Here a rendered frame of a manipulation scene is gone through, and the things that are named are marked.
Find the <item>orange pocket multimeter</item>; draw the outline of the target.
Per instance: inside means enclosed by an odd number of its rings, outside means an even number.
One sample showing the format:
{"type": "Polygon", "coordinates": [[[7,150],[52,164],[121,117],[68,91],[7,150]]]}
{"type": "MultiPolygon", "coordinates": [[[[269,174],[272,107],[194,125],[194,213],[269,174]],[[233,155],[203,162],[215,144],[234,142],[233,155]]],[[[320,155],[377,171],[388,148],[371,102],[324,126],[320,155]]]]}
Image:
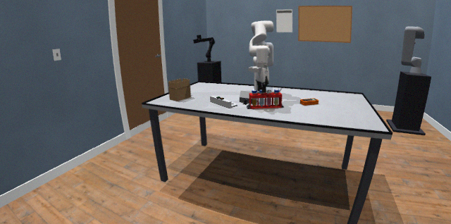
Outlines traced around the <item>orange pocket multimeter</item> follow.
{"type": "Polygon", "coordinates": [[[318,99],[300,99],[300,103],[304,106],[307,105],[314,105],[314,104],[319,104],[319,100],[318,99]]]}

